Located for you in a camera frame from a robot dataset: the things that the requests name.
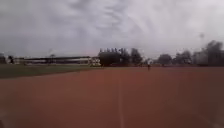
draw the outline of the cloud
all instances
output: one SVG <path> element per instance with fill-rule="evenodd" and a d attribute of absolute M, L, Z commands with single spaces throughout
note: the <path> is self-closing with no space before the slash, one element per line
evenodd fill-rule
<path fill-rule="evenodd" d="M 198 50 L 224 40 L 223 6 L 222 0 L 0 0 L 0 51 L 96 55 L 100 48 L 137 47 L 158 56 Z"/>

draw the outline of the tree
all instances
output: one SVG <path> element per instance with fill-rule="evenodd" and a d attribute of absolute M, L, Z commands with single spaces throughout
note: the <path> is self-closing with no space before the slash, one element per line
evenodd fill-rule
<path fill-rule="evenodd" d="M 9 63 L 14 64 L 14 57 L 12 55 L 8 56 Z"/>
<path fill-rule="evenodd" d="M 117 49 L 101 50 L 98 56 L 102 66 L 127 66 L 130 60 L 130 55 L 124 48 L 119 51 Z"/>
<path fill-rule="evenodd" d="M 210 66 L 220 66 L 222 64 L 222 42 L 211 41 L 205 48 Z"/>
<path fill-rule="evenodd" d="M 2 53 L 0 53 L 0 64 L 6 64 L 5 56 Z"/>
<path fill-rule="evenodd" d="M 190 51 L 184 51 L 183 53 L 177 53 L 176 57 L 172 61 L 174 64 L 190 64 L 191 53 Z"/>
<path fill-rule="evenodd" d="M 131 60 L 132 60 L 132 63 L 135 65 L 140 64 L 142 62 L 142 57 L 141 57 L 141 54 L 139 53 L 138 49 L 132 48 Z"/>
<path fill-rule="evenodd" d="M 172 60 L 172 57 L 169 54 L 162 54 L 160 55 L 158 62 L 162 64 L 162 66 L 165 66 L 166 64 L 169 64 Z"/>

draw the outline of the sky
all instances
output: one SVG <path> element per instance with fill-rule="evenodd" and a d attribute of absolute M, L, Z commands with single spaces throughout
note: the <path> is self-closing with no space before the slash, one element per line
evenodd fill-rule
<path fill-rule="evenodd" d="M 4 54 L 94 56 L 134 47 L 153 58 L 211 40 L 224 41 L 223 0 L 0 0 Z"/>

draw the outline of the running track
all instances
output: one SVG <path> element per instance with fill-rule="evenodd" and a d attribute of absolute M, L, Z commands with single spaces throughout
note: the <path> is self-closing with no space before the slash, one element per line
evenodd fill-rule
<path fill-rule="evenodd" d="M 5 128 L 223 128 L 224 68 L 0 80 L 0 120 Z"/>

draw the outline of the ground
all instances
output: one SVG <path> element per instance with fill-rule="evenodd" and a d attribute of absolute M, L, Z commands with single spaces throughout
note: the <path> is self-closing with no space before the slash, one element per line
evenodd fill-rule
<path fill-rule="evenodd" d="M 0 80 L 5 128 L 223 128 L 224 68 L 109 68 Z"/>
<path fill-rule="evenodd" d="M 88 65 L 0 65 L 0 78 L 37 76 L 55 73 L 90 70 Z"/>

